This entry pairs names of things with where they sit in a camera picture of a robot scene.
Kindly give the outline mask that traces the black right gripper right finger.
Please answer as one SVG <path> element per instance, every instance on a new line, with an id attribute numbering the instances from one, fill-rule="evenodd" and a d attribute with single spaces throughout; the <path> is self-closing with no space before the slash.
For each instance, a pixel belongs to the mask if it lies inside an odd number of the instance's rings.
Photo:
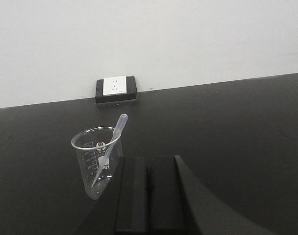
<path id="1" fill-rule="evenodd" d="M 185 232 L 186 224 L 174 157 L 153 158 L 148 174 L 149 230 Z"/>

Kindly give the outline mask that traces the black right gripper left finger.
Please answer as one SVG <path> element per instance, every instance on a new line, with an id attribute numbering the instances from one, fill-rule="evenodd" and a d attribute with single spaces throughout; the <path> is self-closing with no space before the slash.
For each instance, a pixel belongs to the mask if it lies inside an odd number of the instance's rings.
<path id="1" fill-rule="evenodd" d="M 148 232 L 147 197 L 145 159 L 125 157 L 115 232 Z"/>

